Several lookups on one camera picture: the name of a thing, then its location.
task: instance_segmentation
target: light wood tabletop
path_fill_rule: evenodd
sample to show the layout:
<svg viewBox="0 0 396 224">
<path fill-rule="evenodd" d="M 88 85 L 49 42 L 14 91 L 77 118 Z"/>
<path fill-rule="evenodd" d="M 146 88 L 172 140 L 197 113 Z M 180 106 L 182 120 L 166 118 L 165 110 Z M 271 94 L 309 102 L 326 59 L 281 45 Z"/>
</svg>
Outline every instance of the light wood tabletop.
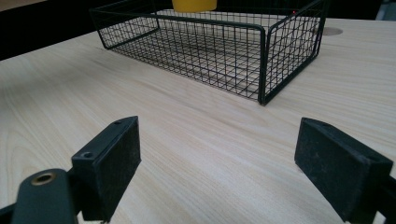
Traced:
<svg viewBox="0 0 396 224">
<path fill-rule="evenodd" d="M 138 116 L 142 162 L 112 223 L 342 223 L 294 163 L 300 120 L 396 161 L 396 22 L 326 27 L 343 33 L 267 106 L 105 50 L 97 33 L 0 62 L 0 207 Z"/>
<path fill-rule="evenodd" d="M 14 7 L 24 7 L 44 1 L 46 0 L 0 0 L 0 12 Z"/>
</svg>

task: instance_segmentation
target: wire mesh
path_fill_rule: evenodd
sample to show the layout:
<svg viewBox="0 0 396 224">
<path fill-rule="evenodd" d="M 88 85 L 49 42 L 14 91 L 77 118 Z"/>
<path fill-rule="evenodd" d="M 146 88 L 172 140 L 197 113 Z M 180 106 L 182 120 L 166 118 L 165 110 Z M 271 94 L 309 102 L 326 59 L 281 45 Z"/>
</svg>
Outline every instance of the wire mesh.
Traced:
<svg viewBox="0 0 396 224">
<path fill-rule="evenodd" d="M 105 48 L 265 105 L 318 55 L 326 3 L 219 0 L 178 13 L 133 0 L 91 14 Z"/>
</svg>

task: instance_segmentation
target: yellow cup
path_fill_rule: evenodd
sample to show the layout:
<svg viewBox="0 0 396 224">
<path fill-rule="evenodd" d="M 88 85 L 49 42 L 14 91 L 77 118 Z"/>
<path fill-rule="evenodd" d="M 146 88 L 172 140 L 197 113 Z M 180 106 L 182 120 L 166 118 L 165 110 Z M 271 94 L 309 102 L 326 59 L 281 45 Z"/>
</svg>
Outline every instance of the yellow cup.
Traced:
<svg viewBox="0 0 396 224">
<path fill-rule="evenodd" d="M 217 0 L 172 0 L 176 12 L 202 12 L 216 9 Z"/>
</svg>

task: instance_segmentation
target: wooden table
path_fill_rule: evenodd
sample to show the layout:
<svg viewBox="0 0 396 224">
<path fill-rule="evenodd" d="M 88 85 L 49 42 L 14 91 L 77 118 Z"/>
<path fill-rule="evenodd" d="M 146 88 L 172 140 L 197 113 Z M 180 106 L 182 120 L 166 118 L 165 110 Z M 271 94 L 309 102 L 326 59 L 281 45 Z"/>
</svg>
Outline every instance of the wooden table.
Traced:
<svg viewBox="0 0 396 224">
<path fill-rule="evenodd" d="M 342 223 L 294 163 L 300 120 L 396 161 L 396 23 L 326 26 L 344 32 L 267 106 L 107 51 L 97 33 L 0 62 L 0 207 L 137 115 L 142 163 L 113 223 Z"/>
<path fill-rule="evenodd" d="M 44 1 L 47 0 L 0 0 L 0 12 L 12 9 L 14 7 L 24 7 Z"/>
</svg>

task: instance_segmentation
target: dark background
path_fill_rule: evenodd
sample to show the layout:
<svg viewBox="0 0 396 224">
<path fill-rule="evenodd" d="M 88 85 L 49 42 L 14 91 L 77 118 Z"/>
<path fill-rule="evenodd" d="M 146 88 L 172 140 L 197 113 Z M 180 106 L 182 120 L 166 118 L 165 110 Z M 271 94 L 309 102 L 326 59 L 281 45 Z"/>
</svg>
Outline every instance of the dark background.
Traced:
<svg viewBox="0 0 396 224">
<path fill-rule="evenodd" d="M 88 9 L 118 1 L 49 0 L 0 12 L 0 61 L 92 32 Z M 328 17 L 375 20 L 381 3 L 381 0 L 332 0 Z"/>
</svg>

